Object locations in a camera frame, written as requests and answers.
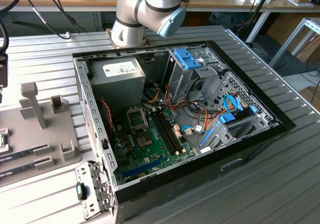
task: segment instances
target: metal worktable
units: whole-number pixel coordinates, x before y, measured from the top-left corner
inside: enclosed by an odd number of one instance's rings
[[[261,58],[219,26],[181,28],[168,39],[148,32],[151,44],[214,40],[295,122],[297,127],[260,156],[128,223],[318,223],[320,116]],[[82,162],[94,159],[77,95],[72,53],[110,49],[105,33],[11,38],[9,87],[0,110],[18,107],[20,84],[36,81],[38,99],[68,99]],[[0,188],[1,223],[83,223],[75,190],[76,163]],[[109,223],[108,213],[90,223]]]

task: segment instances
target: wooden desk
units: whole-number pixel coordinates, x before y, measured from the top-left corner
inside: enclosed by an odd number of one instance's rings
[[[242,3],[239,0],[189,0],[187,10],[197,12],[249,12],[252,3]],[[320,12],[320,6],[297,7],[287,0],[271,0],[264,4],[260,12]]]
[[[31,0],[39,11],[50,12],[59,11],[52,0]],[[0,0],[0,9],[11,3],[12,0]],[[115,12],[116,0],[61,0],[65,11],[80,11],[80,12]],[[20,0],[17,6],[12,11],[33,11],[27,0]]]

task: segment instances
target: ram slot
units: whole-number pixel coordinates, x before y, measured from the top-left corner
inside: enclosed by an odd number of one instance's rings
[[[169,153],[173,155],[176,151],[181,151],[181,146],[174,136],[174,133],[172,132],[171,127],[167,123],[165,117],[159,112],[151,115],[151,117],[155,122],[156,127],[169,150]]]

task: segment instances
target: label sticker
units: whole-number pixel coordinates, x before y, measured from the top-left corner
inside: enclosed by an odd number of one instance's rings
[[[12,157],[11,157],[11,156],[8,156],[8,157],[6,157],[6,158],[0,159],[0,162],[3,162],[3,161],[5,161],[5,160],[11,160],[11,159],[12,159]]]
[[[211,150],[211,148],[210,148],[210,146],[208,146],[208,147],[203,148],[202,150],[200,150],[200,152],[201,153],[205,153],[205,152],[210,151],[210,150]]]
[[[200,126],[200,125],[197,125],[196,128],[195,128],[195,130],[198,131],[198,132],[201,132],[201,129],[202,129],[202,126]]]
[[[4,177],[4,176],[7,176],[7,175],[11,175],[11,174],[13,174],[13,172],[12,172],[12,171],[7,172],[7,173],[4,173],[4,174],[1,174],[1,175],[0,175],[0,177]]]
[[[107,77],[125,75],[125,74],[137,72],[137,69],[135,68],[134,64],[131,61],[104,65],[102,68]]]

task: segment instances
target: black plastic frame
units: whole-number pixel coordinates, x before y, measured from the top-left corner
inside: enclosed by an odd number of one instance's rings
[[[260,154],[265,148],[270,145],[270,142],[276,138],[277,136],[284,134],[293,128],[295,128],[295,124],[283,113],[283,111],[259,88],[259,86],[251,80],[251,78],[246,75],[246,73],[214,42],[214,41],[200,41],[200,42],[188,42],[188,43],[175,43],[169,45],[161,45],[163,47],[176,47],[176,46],[192,46],[192,45],[200,45],[207,44],[217,55],[223,60],[229,67],[230,70],[236,74],[248,87],[249,90],[253,92],[253,94],[258,98],[261,103],[270,111],[270,113],[279,121],[279,125],[276,127],[272,127],[269,130],[266,130],[262,133],[256,134],[254,136],[248,137],[240,142],[237,142],[231,146],[228,146],[219,151],[213,152],[191,162],[188,162],[184,165],[178,166],[174,169],[161,173],[159,175],[152,176],[150,178],[145,179],[139,183],[136,183],[127,188],[118,190],[115,192],[116,198],[118,200],[118,204],[124,203],[126,201],[132,200],[139,196],[143,196],[146,193],[155,190],[163,185],[166,185],[172,181],[175,181],[179,178],[182,178],[190,173],[198,171],[206,166],[215,164],[223,159],[226,159],[232,155],[237,153],[241,153],[244,150],[251,148],[253,146],[257,146],[256,150],[251,153],[251,155],[247,156],[246,160],[252,160],[258,154]],[[144,50],[152,50],[159,49],[161,46],[152,46],[152,47],[140,47],[140,48],[129,48],[129,49],[121,49],[121,50],[107,50],[107,51],[98,51],[98,52],[90,52],[90,53],[81,53],[81,54],[73,54],[73,57],[81,58],[83,57],[86,61],[101,61],[110,59],[106,56],[106,52],[108,53],[117,53],[120,52],[133,52],[137,49]],[[262,143],[266,142],[266,140],[270,140],[270,142],[262,145]]]

